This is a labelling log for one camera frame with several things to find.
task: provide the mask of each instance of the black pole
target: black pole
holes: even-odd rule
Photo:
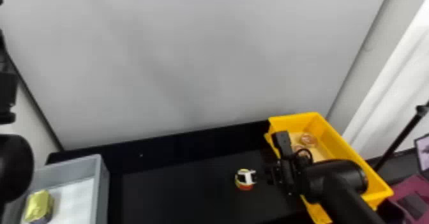
[[[396,138],[396,140],[390,145],[389,149],[383,154],[380,161],[375,164],[374,170],[378,172],[385,162],[390,158],[390,156],[396,151],[399,145],[403,140],[410,134],[410,132],[416,127],[420,120],[428,113],[429,111],[429,101],[426,105],[420,105],[416,107],[417,113],[408,123],[408,125],[402,130],[401,134]]]

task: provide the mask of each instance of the white wall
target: white wall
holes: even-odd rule
[[[9,50],[66,149],[326,115],[383,0],[5,0]]]
[[[364,102],[343,134],[364,158],[382,155],[416,113],[416,105],[429,99],[429,0],[390,56]],[[425,117],[398,151],[429,133]]]
[[[343,133],[424,0],[385,0],[327,118]]]
[[[58,150],[54,139],[49,135],[36,109],[31,105],[21,86],[18,90],[16,105],[12,110],[16,113],[17,120],[13,124],[0,126],[0,133],[23,136],[30,143],[33,150],[36,167],[43,166],[49,153]]]

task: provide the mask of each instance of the pink object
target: pink object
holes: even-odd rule
[[[402,183],[393,186],[392,189],[395,194],[388,199],[394,205],[398,206],[401,210],[404,211],[407,223],[429,223],[429,208],[418,220],[415,220],[410,212],[408,212],[408,210],[398,203],[398,201],[400,202],[401,199],[408,197],[409,195],[417,194],[429,207],[429,182],[424,177],[420,175],[411,176]]]

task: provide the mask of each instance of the round object in tray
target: round object in tray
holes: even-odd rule
[[[292,151],[294,151],[294,153],[298,152],[301,149],[306,148],[305,146],[301,145],[301,144],[295,144],[292,145]]]
[[[302,134],[299,140],[305,145],[305,147],[316,147],[318,143],[317,138],[308,132]]]

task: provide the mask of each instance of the purple mat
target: purple mat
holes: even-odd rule
[[[407,223],[429,223],[429,182],[414,175],[392,187],[389,201],[404,211]]]

